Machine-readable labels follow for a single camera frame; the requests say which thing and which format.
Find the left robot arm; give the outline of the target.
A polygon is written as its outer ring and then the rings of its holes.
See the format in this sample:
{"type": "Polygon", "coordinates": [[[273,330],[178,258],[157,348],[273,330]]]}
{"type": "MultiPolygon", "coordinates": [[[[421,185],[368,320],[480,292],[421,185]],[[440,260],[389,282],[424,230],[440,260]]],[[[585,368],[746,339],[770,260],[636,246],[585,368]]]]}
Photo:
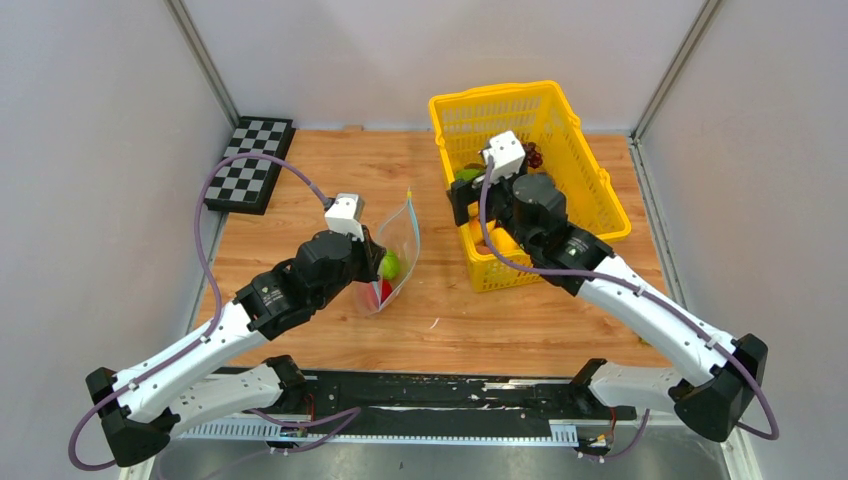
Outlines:
{"type": "Polygon", "coordinates": [[[257,275],[218,317],[131,368],[101,367],[86,384],[113,464],[129,467],[161,452],[198,425],[272,405],[298,411],[305,379],[290,356],[265,360],[239,375],[208,375],[242,353],[308,322],[353,282],[370,283],[386,254],[370,237],[321,231],[296,256],[257,275]]]}

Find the red toy apple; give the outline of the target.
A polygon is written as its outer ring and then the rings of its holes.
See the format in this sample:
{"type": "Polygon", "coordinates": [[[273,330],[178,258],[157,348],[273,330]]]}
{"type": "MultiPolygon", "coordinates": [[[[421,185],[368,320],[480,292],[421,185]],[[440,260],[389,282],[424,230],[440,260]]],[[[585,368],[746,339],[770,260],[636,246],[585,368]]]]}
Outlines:
{"type": "Polygon", "coordinates": [[[358,287],[361,308],[368,314],[380,312],[393,293],[391,283],[383,279],[362,283],[358,287]]]}

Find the yellow plastic basket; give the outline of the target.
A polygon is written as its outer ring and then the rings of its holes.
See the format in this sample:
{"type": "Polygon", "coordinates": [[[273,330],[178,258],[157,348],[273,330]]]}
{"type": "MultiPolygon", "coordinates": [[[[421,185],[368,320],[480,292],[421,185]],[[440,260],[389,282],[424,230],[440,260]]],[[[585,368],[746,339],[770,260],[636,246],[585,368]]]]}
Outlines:
{"type": "MultiPolygon", "coordinates": [[[[512,130],[521,143],[535,142],[543,165],[531,169],[526,161],[517,174],[544,173],[566,197],[569,220],[612,247],[631,232],[631,222],[581,131],[560,86],[553,81],[507,83],[477,87],[433,97],[429,112],[447,186],[454,174],[479,168],[489,177],[481,150],[488,140],[512,130]]],[[[472,287],[486,292],[544,280],[526,272],[529,256],[522,250],[497,251],[489,231],[501,228],[492,219],[480,219],[477,204],[468,208],[470,219],[484,226],[484,244],[473,245],[468,223],[458,226],[465,248],[472,287]]]]}

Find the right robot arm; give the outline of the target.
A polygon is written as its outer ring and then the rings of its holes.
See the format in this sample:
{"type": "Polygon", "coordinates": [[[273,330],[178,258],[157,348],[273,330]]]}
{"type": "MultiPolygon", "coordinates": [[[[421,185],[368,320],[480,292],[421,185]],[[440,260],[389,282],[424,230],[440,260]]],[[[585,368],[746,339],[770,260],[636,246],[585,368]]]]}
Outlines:
{"type": "Polygon", "coordinates": [[[572,223],[566,197],[545,174],[456,180],[448,191],[457,225],[480,219],[505,229],[531,261],[526,272],[592,303],[667,358],[669,369],[617,366],[593,360],[571,390],[584,417],[609,406],[673,412],[692,431],[725,441],[735,428],[766,440],[779,437],[762,390],[769,348],[758,336],[735,337],[688,312],[641,278],[613,248],[572,223]]]}

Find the light green toy cabbage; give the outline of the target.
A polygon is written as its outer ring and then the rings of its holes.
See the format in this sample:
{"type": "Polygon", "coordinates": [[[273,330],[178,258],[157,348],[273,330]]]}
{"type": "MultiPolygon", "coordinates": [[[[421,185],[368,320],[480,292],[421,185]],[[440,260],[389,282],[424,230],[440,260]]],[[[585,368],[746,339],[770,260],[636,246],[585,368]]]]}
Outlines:
{"type": "Polygon", "coordinates": [[[400,275],[401,261],[399,256],[392,250],[387,250],[383,256],[378,273],[385,281],[392,281],[400,275]]]}

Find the clear zip top bag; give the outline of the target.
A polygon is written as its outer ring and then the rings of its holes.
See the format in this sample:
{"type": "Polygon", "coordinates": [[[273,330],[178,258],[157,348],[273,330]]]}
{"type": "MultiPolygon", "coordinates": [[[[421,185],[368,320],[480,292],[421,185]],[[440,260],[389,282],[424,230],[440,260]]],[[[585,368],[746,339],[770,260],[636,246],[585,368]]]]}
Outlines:
{"type": "Polygon", "coordinates": [[[378,278],[375,282],[353,284],[353,300],[366,316],[382,312],[400,295],[418,262],[420,226],[411,189],[400,207],[379,226],[374,239],[386,248],[378,278]]]}

